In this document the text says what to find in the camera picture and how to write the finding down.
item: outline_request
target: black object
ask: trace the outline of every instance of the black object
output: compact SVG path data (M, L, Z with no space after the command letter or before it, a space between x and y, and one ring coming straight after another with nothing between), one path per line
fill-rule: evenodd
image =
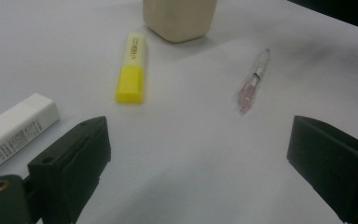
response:
M295 116L287 159L343 222L358 223L358 140Z
M24 180L0 176L0 224L76 223L110 153L105 117L79 123L28 164Z
M358 26L358 0L289 0L324 15Z

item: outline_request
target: beige cup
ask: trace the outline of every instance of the beige cup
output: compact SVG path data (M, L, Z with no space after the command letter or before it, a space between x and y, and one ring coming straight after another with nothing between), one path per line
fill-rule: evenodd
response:
M144 0L144 21L162 38L178 43L211 28L217 0Z

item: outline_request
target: pen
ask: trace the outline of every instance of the pen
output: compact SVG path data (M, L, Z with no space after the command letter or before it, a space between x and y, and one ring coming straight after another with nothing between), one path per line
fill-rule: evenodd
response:
M257 67L252 75L246 80L239 93L241 112L246 113L255 100L257 87L266 72L269 64L269 49L264 50L257 57Z

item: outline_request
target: white table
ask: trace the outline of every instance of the white table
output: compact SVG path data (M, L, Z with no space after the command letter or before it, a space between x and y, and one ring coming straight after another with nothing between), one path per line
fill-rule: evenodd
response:
M113 99L128 32L147 35L145 102ZM271 60L253 108L237 91ZM342 223L288 163L294 115L358 138L358 27L284 0L219 1L207 36L170 44L140 0L0 0L0 113L38 92L61 120L0 167L79 122L108 120L112 161L77 223Z

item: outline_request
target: highlighter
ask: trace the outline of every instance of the highlighter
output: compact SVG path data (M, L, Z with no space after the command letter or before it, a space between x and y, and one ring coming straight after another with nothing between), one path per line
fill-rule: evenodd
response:
M129 33L116 88L119 103L141 103L144 90L146 36Z

